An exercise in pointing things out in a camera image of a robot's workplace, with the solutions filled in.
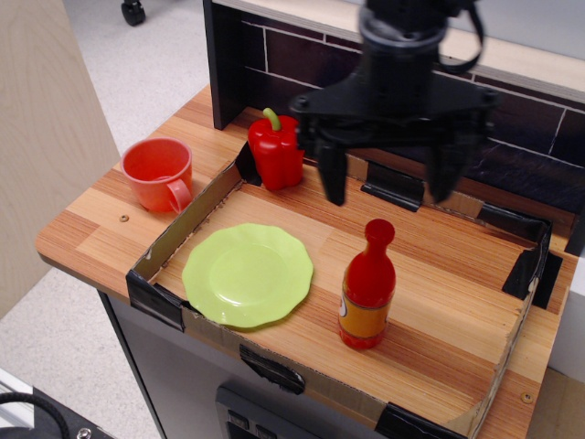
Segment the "red bell pepper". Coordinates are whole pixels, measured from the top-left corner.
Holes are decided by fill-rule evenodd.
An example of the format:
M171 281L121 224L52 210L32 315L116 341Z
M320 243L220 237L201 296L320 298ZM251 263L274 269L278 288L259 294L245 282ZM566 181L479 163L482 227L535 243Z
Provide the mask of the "red bell pepper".
M256 170L269 190L296 186L303 178L304 151L296 147L299 123L291 116L277 116L270 108L263 114L266 119L254 122L248 131Z

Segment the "brick wall backsplash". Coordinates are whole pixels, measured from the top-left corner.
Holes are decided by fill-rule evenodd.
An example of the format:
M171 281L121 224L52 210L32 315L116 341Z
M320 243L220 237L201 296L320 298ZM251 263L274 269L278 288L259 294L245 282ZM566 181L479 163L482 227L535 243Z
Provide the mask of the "brick wall backsplash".
M243 14L244 59L251 106L290 113L290 99L345 78L357 65L360 45L338 37ZM585 104L477 75L470 80L498 89L493 137L467 177L517 195L581 213L585 202ZM397 154L421 160L420 150Z

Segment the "cardboard tray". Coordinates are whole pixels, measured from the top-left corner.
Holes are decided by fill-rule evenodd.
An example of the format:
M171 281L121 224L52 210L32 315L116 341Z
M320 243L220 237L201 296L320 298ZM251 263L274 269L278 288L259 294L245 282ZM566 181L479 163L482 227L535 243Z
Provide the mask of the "cardboard tray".
M366 176L371 166L351 160L350 170ZM385 180L379 171L377 180ZM551 226L460 194L440 209L422 199L404 209L364 192L391 192L372 190L366 179L365 185L347 180L341 208L325 200L318 172L308 165L301 185L269 192L257 186L245 145L128 273L132 306L387 437L474 438L535 294L550 294L537 285ZM422 194L420 187L414 193ZM337 313L344 270L365 248L364 228L373 218L396 228L388 255L397 289L385 339L356 351L340 340ZM181 273L211 233L246 222L275 225L301 240L314 277L307 298L287 317L238 331L189 305Z

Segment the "orange cup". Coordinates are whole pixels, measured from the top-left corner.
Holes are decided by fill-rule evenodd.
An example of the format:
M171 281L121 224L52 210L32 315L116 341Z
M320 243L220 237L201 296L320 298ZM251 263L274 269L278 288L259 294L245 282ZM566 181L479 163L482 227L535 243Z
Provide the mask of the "orange cup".
M146 209L180 213L193 200L191 161L191 148L183 142L158 137L131 146L120 166Z

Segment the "green plate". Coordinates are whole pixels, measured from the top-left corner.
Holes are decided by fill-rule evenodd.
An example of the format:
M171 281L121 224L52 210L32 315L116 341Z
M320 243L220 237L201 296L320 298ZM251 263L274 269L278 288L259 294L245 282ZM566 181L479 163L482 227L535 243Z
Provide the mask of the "green plate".
M302 242L278 227L241 224L193 249L183 284L203 316L247 328L287 316L307 296L312 276Z

